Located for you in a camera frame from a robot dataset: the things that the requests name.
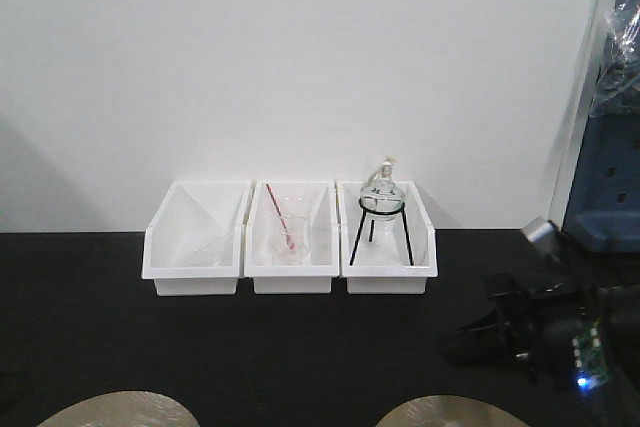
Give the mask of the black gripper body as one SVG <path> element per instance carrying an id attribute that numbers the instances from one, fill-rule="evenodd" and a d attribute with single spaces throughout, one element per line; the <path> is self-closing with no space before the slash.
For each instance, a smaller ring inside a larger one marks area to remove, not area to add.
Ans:
<path id="1" fill-rule="evenodd" d="M 439 353 L 456 367 L 492 366 L 540 374 L 576 390 L 600 386 L 596 288 L 584 276 L 528 286 L 507 273 L 484 280 L 494 308 L 439 338 Z"/>

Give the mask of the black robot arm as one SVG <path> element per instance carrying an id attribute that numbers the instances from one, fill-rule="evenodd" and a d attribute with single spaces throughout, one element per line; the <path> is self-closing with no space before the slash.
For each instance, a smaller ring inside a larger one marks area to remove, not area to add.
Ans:
<path id="1" fill-rule="evenodd" d="M 493 309 L 443 334 L 455 367 L 497 367 L 546 377 L 578 394 L 597 426 L 639 423 L 639 285 L 614 281 L 579 259 L 577 243 L 538 217 L 521 230 L 541 261 L 536 283 L 511 273 L 484 280 Z"/>

